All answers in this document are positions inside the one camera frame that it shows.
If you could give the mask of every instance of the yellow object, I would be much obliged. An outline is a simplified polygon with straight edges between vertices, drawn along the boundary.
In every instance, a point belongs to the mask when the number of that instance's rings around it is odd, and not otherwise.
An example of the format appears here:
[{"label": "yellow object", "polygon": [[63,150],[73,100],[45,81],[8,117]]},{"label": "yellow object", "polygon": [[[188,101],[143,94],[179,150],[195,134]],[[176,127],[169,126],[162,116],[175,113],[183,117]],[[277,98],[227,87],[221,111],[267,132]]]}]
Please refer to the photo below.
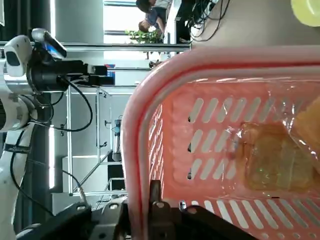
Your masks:
[{"label": "yellow object", "polygon": [[320,0],[291,0],[291,7],[302,24],[320,27]]}]

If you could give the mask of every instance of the white robot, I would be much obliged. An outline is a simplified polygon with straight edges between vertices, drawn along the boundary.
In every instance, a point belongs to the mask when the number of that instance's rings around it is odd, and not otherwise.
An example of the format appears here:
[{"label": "white robot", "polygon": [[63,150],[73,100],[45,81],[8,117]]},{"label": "white robot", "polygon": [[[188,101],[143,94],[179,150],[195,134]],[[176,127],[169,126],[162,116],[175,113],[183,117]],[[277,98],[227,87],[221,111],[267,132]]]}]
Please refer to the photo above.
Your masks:
[{"label": "white robot", "polygon": [[0,240],[16,239],[18,187],[38,117],[32,95],[64,92],[72,80],[88,83],[95,76],[95,68],[82,61],[61,60],[66,49],[44,29],[34,29],[32,38],[34,46],[27,36],[13,38],[4,46],[5,59],[0,62],[0,132],[7,133],[0,159]]}]

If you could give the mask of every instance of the pink plastic basket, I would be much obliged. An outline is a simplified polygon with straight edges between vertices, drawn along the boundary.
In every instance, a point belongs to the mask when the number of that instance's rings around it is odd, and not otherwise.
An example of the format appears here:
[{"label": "pink plastic basket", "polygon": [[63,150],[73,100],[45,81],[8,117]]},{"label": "pink plastic basket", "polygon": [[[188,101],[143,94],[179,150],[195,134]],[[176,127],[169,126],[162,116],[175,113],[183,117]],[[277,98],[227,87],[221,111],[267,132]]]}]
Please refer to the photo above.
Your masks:
[{"label": "pink plastic basket", "polygon": [[[133,237],[148,239],[150,180],[161,180],[171,204],[203,206],[258,239],[320,238],[318,198],[244,195],[226,155],[235,147],[226,129],[279,120],[272,106],[284,101],[303,109],[319,80],[314,46],[196,49],[153,70],[129,99],[121,129]],[[292,84],[299,88],[284,90]]]}]

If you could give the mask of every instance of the bread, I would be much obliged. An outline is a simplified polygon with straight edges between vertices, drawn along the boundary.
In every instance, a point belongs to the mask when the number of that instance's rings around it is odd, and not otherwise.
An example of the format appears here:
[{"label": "bread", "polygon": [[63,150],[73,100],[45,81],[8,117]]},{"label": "bread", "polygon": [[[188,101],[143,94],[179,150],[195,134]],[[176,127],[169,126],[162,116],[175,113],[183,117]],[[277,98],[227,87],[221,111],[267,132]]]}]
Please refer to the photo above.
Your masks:
[{"label": "bread", "polygon": [[313,166],[320,174],[320,97],[294,119],[292,135],[306,153],[313,157]]},{"label": "bread", "polygon": [[245,123],[239,136],[237,170],[247,188],[301,192],[314,183],[311,158],[281,123]]}]

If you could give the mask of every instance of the floor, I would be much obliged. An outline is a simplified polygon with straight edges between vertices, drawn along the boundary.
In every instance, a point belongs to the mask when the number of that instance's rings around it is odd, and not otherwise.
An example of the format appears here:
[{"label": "floor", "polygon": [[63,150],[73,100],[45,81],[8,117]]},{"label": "floor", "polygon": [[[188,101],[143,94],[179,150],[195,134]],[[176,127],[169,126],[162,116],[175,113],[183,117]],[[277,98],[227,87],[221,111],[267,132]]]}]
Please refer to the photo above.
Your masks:
[{"label": "floor", "polygon": [[[219,0],[210,17],[219,18],[228,0]],[[294,16],[290,0],[230,0],[216,34],[218,21],[208,19],[201,37],[192,47],[244,47],[279,45],[318,45],[320,27],[301,24]]]}]

